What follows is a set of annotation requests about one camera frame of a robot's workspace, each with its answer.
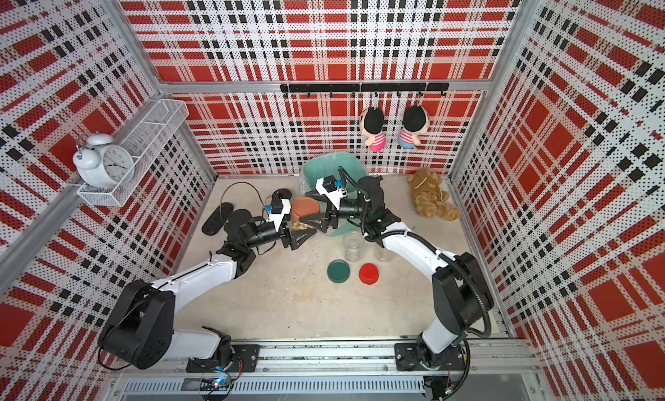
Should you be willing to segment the orange lid peanut jar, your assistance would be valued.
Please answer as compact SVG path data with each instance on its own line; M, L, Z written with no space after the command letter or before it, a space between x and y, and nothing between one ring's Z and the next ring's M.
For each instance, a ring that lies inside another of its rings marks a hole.
M310 217L320 212L320 203L313 198L302 197L296 199L291 206L291 229L305 230L311 226L301 222L302 217Z

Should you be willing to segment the green lid peanut jar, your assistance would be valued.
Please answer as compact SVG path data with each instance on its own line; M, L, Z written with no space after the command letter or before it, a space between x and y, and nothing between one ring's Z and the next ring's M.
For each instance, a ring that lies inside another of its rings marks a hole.
M365 239L358 230L347 233L343 239L345 259L348 262L358 262L363 255Z

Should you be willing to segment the dark green jar lid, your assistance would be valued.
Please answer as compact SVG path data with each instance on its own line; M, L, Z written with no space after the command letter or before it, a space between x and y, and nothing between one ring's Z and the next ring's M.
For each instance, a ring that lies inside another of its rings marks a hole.
M344 283L349 279L350 275L350 266L343 260L332 261L327 267L327 277L333 283Z

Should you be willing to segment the red jar lid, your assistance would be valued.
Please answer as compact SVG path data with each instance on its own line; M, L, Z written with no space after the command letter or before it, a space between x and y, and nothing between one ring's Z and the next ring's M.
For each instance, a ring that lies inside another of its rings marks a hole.
M379 269L372 263L366 263L358 271L358 278L366 285L373 285L379 280Z

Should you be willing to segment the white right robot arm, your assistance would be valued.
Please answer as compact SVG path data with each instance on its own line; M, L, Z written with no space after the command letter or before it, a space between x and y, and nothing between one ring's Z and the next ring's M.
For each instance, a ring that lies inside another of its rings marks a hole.
M418 335L415 359L406 360L405 367L436 370L453 347L469 357L469 336L486 339L491 335L489 313L495 305L478 261L470 253L443 250L410 229L386 207L382 177L355 181L342 168L339 175L340 179L318 179L315 188L305 194L325 210L302 217L303 224L325 233L336 229L340 220L353 221L365 241L401 256L431 281L436 318Z

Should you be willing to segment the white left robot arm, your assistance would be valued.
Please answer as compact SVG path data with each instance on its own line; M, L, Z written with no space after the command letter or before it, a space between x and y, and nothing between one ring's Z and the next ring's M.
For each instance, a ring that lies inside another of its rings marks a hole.
M230 335L211 326L177 329L177 312L201 295L245 274L256 259L255 249L282 242L297 250L316 229L289 228L289 217L264 220L248 210L233 211L224 226L220 250L181 274L154 282L126 285L98 338L98 353L111 354L127 366L145 370L164 359L187 359L187 372L222 370L237 356Z

